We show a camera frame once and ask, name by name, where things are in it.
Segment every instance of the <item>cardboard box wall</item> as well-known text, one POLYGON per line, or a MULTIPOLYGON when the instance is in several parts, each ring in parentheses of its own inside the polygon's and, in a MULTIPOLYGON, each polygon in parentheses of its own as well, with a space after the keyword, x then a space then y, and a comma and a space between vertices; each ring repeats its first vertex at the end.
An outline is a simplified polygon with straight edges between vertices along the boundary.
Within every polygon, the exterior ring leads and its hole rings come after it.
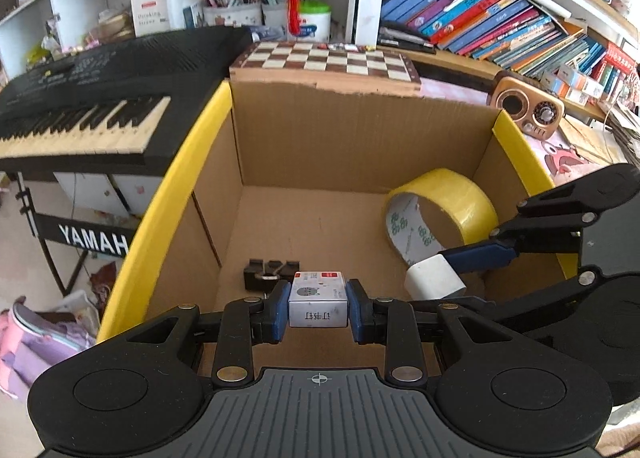
MULTIPOLYGON (((303 270, 358 278, 370 297, 409 299, 406 265, 386 237, 385 196, 438 167, 475 181, 500 222, 552 186, 508 115, 495 109, 224 82, 140 224, 98 339, 180 303, 223 310, 250 295, 242 281, 250 258, 300 260, 303 270)), ((572 265, 523 255, 483 276, 484 295, 518 297, 561 281, 572 265)), ((287 329, 280 345, 256 346, 254 359, 257 370, 376 366, 383 348, 355 345, 348 328, 287 329)))

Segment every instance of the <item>silver bolt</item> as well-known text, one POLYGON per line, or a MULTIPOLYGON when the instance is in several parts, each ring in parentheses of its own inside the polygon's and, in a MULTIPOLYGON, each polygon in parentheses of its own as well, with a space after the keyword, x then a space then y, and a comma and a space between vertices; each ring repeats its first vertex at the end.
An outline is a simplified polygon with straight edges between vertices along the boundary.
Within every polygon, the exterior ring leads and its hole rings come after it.
POLYGON ((414 366, 399 366, 391 372, 391 376, 400 382, 415 382, 422 378, 422 372, 414 366))
POLYGON ((582 215, 582 221, 585 223, 591 223, 596 219, 596 213, 585 213, 582 215))
POLYGON ((240 382, 240 380, 244 380, 248 374, 249 373, 240 366, 226 366, 220 368, 216 375, 220 380, 224 380, 225 382, 240 382))
POLYGON ((590 285, 591 283, 593 283, 595 280, 596 280, 595 273, 592 273, 591 271, 586 271, 580 275, 580 277, 578 278, 578 283, 586 287, 587 285, 590 285))

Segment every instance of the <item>yellow tape edge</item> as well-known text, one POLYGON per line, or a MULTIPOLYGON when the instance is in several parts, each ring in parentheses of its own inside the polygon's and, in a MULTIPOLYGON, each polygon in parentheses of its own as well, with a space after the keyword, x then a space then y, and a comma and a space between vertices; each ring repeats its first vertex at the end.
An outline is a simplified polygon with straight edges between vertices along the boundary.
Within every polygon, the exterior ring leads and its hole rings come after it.
POLYGON ((223 81, 182 143, 140 222, 104 312, 98 343, 144 320, 164 257, 231 106, 231 88, 223 81))
POLYGON ((385 215, 393 198, 402 193, 424 197, 440 207, 458 227, 465 245, 487 239, 489 232, 498 225, 498 215, 484 191, 472 180, 450 169, 433 169, 390 191, 386 197, 385 215))
MULTIPOLYGON (((494 123, 493 132, 529 196, 543 193, 553 188, 553 180, 540 165, 531 146, 529 146, 520 129, 511 120, 507 112, 500 112, 494 123)), ((577 255, 556 254, 556 257, 566 279, 576 275, 578 268, 577 255)))

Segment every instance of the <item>pink backpack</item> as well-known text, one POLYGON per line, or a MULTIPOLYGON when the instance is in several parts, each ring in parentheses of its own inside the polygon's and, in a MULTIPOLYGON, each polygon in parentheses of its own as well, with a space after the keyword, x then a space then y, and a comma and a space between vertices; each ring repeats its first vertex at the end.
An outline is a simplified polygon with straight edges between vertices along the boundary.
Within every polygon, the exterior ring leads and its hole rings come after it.
POLYGON ((19 400, 41 373, 95 344, 78 323, 50 323, 23 301, 0 312, 0 391, 19 400))

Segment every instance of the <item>tape roll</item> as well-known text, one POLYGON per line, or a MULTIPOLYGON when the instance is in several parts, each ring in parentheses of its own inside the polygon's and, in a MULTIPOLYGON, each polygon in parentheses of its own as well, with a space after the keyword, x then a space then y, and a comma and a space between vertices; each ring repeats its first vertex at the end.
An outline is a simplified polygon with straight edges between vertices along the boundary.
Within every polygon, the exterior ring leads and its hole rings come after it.
POLYGON ((388 194, 385 224, 392 244, 411 266, 443 249, 487 239, 498 215, 475 183, 439 168, 388 194))

